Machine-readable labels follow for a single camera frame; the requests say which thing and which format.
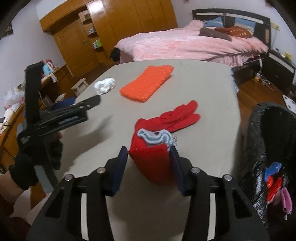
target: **pillow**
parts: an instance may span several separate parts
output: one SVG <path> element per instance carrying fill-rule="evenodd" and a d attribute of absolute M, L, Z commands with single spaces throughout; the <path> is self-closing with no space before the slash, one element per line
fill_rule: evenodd
<path fill-rule="evenodd" d="M 224 33 L 218 32 L 216 30 L 209 29 L 209 28 L 201 28 L 199 35 L 232 41 L 231 37 L 229 37 L 227 34 L 224 34 Z"/>
<path fill-rule="evenodd" d="M 203 26 L 204 28 L 206 27 L 220 27 L 220 28 L 223 28 L 224 25 L 223 25 L 223 22 L 222 22 L 222 18 L 221 17 L 218 17 L 218 18 L 215 18 L 213 20 L 209 20 L 209 21 L 205 21 L 205 24 Z"/>
<path fill-rule="evenodd" d="M 233 26 L 230 28 L 215 28 L 215 31 L 244 39 L 252 37 L 252 34 L 247 29 L 238 26 Z"/>
<path fill-rule="evenodd" d="M 242 19 L 242 18 L 235 18 L 234 25 L 235 26 L 238 26 L 238 27 L 245 28 L 253 36 L 253 34 L 255 32 L 256 22 L 253 22 L 253 21 L 250 21 L 250 20 L 246 20 L 246 19 Z"/>
<path fill-rule="evenodd" d="M 184 30 L 192 30 L 192 31 L 199 31 L 204 25 L 203 21 L 200 20 L 193 20 L 187 26 L 185 26 Z"/>

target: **blue pillow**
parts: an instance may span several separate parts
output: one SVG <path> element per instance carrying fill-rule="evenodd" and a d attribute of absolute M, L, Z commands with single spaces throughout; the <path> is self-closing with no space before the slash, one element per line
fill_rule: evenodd
<path fill-rule="evenodd" d="M 256 22 L 250 21 L 250 20 L 246 20 L 243 18 L 235 18 L 235 26 L 241 27 L 241 28 L 245 28 L 246 30 L 248 30 L 252 36 L 255 32 L 255 26 L 256 26 Z"/>
<path fill-rule="evenodd" d="M 215 18 L 213 20 L 205 21 L 204 28 L 206 28 L 206 27 L 223 28 L 224 25 L 223 25 L 223 22 L 222 22 L 222 18 L 218 17 L 218 18 Z"/>

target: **wall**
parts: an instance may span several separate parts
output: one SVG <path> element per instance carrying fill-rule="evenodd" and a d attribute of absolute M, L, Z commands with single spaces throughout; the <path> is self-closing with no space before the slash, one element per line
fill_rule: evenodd
<path fill-rule="evenodd" d="M 4 92 L 23 82 L 28 65 L 47 58 L 60 67 L 65 64 L 53 36 L 42 31 L 35 4 L 29 3 L 16 15 L 12 29 L 12 35 L 0 40 L 0 116 Z"/>
<path fill-rule="evenodd" d="M 296 63 L 296 40 L 285 21 L 277 10 L 268 5 L 265 0 L 171 0 L 179 28 L 185 27 L 192 20 L 190 13 L 193 9 L 202 8 L 227 8 L 257 13 L 266 17 L 280 26 L 280 31 L 272 29 L 271 40 L 275 39 L 273 48 L 278 48 L 281 53 L 289 52 L 292 61 Z"/>
<path fill-rule="evenodd" d="M 67 0 L 41 0 L 36 6 L 39 19 L 42 19 L 46 14 L 66 1 Z"/>

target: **metal screw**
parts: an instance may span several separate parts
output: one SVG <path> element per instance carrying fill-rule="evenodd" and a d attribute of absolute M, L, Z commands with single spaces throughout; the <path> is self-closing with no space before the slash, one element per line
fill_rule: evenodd
<path fill-rule="evenodd" d="M 103 173 L 105 173 L 106 168 L 104 168 L 104 167 L 99 167 L 96 171 L 97 171 L 99 174 L 103 174 Z"/>
<path fill-rule="evenodd" d="M 67 174 L 67 175 L 65 176 L 65 180 L 66 180 L 66 181 L 70 181 L 72 178 L 73 178 L 73 176 L 72 176 L 71 174 Z"/>
<path fill-rule="evenodd" d="M 224 176 L 224 179 L 226 180 L 226 181 L 231 181 L 232 180 L 232 176 L 231 175 L 229 175 L 229 174 L 226 174 L 225 176 Z"/>
<path fill-rule="evenodd" d="M 200 169 L 198 167 L 191 168 L 191 172 L 194 174 L 198 174 L 200 172 Z"/>

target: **headboard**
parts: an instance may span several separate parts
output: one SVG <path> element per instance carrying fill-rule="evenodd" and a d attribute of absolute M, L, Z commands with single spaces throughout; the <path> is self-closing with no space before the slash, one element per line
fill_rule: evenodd
<path fill-rule="evenodd" d="M 271 46 L 271 26 L 270 19 L 252 12 L 222 9 L 222 8 L 206 8 L 192 10 L 193 20 L 198 19 L 201 21 L 213 20 L 221 17 L 224 22 L 224 27 L 229 28 L 234 26 L 235 18 L 243 18 L 256 22 L 254 36 L 265 43 L 269 49 Z"/>

